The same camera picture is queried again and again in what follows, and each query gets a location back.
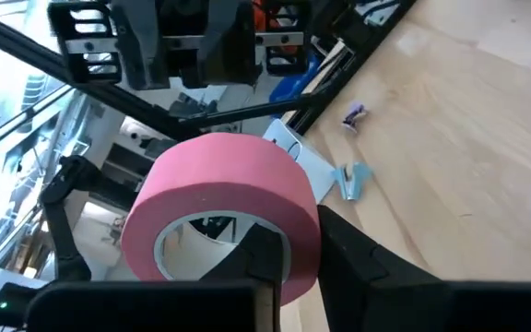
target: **small blue object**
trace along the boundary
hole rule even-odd
[[[269,102],[288,101],[299,97],[306,86],[317,75],[321,62],[311,53],[309,56],[309,68],[306,73],[284,77],[269,95]],[[280,118],[282,114],[273,115]]]
[[[333,176],[336,178],[341,190],[341,197],[346,200],[358,200],[364,183],[372,177],[372,170],[362,162],[352,166],[351,179],[348,178],[346,165],[336,168]]]

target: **wooden table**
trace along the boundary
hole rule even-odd
[[[443,279],[531,280],[531,1],[418,0],[307,138],[373,168],[324,203],[374,240]],[[281,318],[327,331],[318,285]]]

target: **wooden surface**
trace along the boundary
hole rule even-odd
[[[443,279],[531,280],[531,1],[418,0],[307,138],[372,167],[360,201],[324,202],[379,243]],[[328,330],[318,286],[281,318]]]

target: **pink tape roll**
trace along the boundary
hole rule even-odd
[[[286,151],[256,136],[208,134],[159,156],[124,226],[126,262],[142,280],[166,279],[154,252],[159,234],[177,219],[223,210],[265,219],[286,234],[282,304],[314,284],[321,238],[308,178]]]

